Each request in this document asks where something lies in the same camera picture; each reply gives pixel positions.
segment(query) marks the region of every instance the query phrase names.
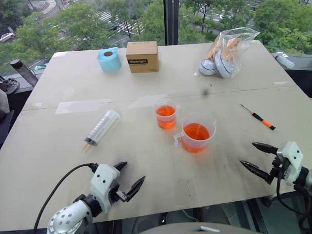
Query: brown box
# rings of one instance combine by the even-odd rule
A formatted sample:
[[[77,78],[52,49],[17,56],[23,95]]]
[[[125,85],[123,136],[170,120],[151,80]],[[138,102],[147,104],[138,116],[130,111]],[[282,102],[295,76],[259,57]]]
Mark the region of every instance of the brown box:
[[[159,71],[157,41],[128,42],[126,57],[131,73]]]

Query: car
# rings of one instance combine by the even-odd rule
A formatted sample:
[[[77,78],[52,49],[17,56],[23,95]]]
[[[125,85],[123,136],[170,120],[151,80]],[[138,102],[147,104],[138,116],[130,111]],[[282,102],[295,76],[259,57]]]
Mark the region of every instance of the car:
[[[118,30],[118,28],[119,28],[119,25],[111,25],[112,31],[116,31],[116,30]]]
[[[16,35],[14,33],[5,33],[1,36],[0,38],[0,42],[5,42],[13,37],[15,37]]]
[[[256,11],[256,9],[258,8],[259,4],[258,5],[253,5],[250,7],[250,10],[252,11]]]

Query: tape strip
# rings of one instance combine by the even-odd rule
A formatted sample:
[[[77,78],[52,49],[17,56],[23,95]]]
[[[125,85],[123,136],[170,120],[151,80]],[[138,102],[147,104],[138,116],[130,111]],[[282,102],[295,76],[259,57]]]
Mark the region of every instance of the tape strip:
[[[67,114],[67,113],[77,113],[77,112],[91,112],[96,111],[102,105],[111,102],[110,99],[98,99],[90,101],[67,101],[60,102],[55,114]]]
[[[151,95],[139,97],[136,101],[132,102],[128,108],[142,108],[153,106],[155,102],[159,99],[167,97],[167,94]]]
[[[276,82],[274,82],[274,84],[276,84],[276,85],[287,84],[287,83],[288,83],[288,81],[276,81]]]
[[[219,233],[220,232],[220,230],[218,230],[218,229],[205,227],[205,226],[200,226],[200,230],[201,231],[206,231],[206,232],[215,232],[215,233]]]
[[[52,55],[53,58],[55,57],[61,57],[61,56],[65,56],[68,52],[67,51],[63,51],[63,52],[56,52]]]
[[[38,108],[41,108],[42,102],[31,103],[30,106],[35,109],[38,109]]]
[[[197,198],[193,179],[177,179],[174,181],[175,204],[177,207],[197,207]]]

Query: black cable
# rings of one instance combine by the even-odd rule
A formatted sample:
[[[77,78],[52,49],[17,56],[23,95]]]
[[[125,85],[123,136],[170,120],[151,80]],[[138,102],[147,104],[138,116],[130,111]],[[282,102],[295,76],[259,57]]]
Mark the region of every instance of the black cable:
[[[134,230],[135,230],[136,224],[137,224],[137,217],[136,217],[136,219],[135,219],[135,222],[133,223],[133,226],[132,226],[132,229],[131,229],[131,234],[135,234],[135,233],[134,233]]]
[[[15,89],[13,91],[11,91],[11,92],[6,91],[5,92],[7,95],[15,93],[20,88],[20,83],[17,80],[15,80],[14,78],[6,79],[3,83],[6,85],[7,88],[9,88],[11,86],[15,86]]]
[[[31,69],[30,67],[26,67],[31,73],[34,73],[33,75],[37,78],[36,73],[33,71],[33,69]]]
[[[311,229],[305,228],[303,226],[303,223],[304,223],[304,220],[306,220],[306,218],[309,216],[309,213],[310,213],[311,207],[312,207],[311,196],[308,194],[307,197],[308,197],[307,209],[306,209],[305,213],[303,214],[303,216],[301,217],[301,219],[299,220],[299,228],[303,231],[306,231],[306,232],[311,231]]]
[[[53,196],[53,194],[55,193],[55,191],[58,189],[58,187],[60,186],[60,184],[67,178],[67,176],[69,176],[73,171],[77,170],[80,167],[86,167],[93,164],[93,163],[85,163],[85,164],[81,164],[79,166],[74,167],[73,169],[71,169],[66,175],[63,176],[62,179],[60,179],[60,181],[57,183],[57,185],[54,187],[54,189],[52,190],[52,192],[50,193],[50,195],[48,196],[48,198],[46,199],[46,201],[44,202],[43,206],[41,207],[38,217],[36,219],[35,225],[34,225],[34,234],[36,234],[37,229],[38,229],[38,224],[41,218],[41,215],[43,213],[44,208],[46,207],[46,205],[48,204],[48,202],[50,201],[51,197]]]
[[[97,226],[97,223],[94,223],[94,226],[95,226],[95,228],[96,228],[97,234],[99,234],[99,233],[98,233],[98,226]]]
[[[280,186],[281,186],[282,176],[283,176],[283,172],[282,172],[282,171],[279,171],[278,177],[277,177],[277,185],[276,185],[276,196],[277,196],[277,199],[278,199],[279,202],[280,202],[283,206],[285,206],[288,210],[291,210],[292,212],[295,212],[295,213],[297,213],[297,214],[303,215],[303,213],[301,213],[301,212],[299,212],[299,211],[296,211],[296,210],[294,210],[293,208],[289,207],[289,206],[288,206],[285,202],[283,202],[283,200],[281,199],[279,189],[280,189]]]
[[[289,207],[286,203],[284,203],[284,202],[282,201],[282,199],[281,199],[281,197],[280,197],[280,192],[279,192],[279,190],[280,190],[280,185],[281,185],[282,176],[283,176],[283,171],[280,170],[280,171],[278,172],[277,185],[276,185],[276,196],[277,196],[277,199],[278,199],[279,202],[280,202],[284,207],[286,207],[287,209],[289,209],[289,210],[291,210],[292,212],[295,212],[295,213],[297,213],[297,214],[299,214],[299,215],[302,215],[301,219],[299,220],[299,228],[300,228],[301,230],[306,231],[306,232],[311,231],[310,228],[304,228],[304,227],[303,227],[303,222],[304,222],[304,220],[305,220],[307,217],[309,217],[309,213],[310,213],[310,210],[311,210],[311,207],[312,207],[311,196],[310,196],[309,193],[308,193],[308,195],[307,195],[307,196],[308,196],[308,205],[307,205],[307,209],[306,209],[306,211],[305,211],[304,213],[301,213],[301,212],[296,211],[296,210],[294,210],[293,208]]]

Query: window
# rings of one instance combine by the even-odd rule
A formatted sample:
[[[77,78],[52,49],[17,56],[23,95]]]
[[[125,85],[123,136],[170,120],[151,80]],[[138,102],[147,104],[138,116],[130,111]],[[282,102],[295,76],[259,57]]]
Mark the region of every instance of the window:
[[[163,0],[2,0],[0,75],[16,73],[10,66],[16,58],[36,70],[59,51],[124,48],[138,40],[164,45],[163,12]]]
[[[219,32],[250,27],[270,52],[312,53],[310,0],[180,0],[178,43],[214,41]]]

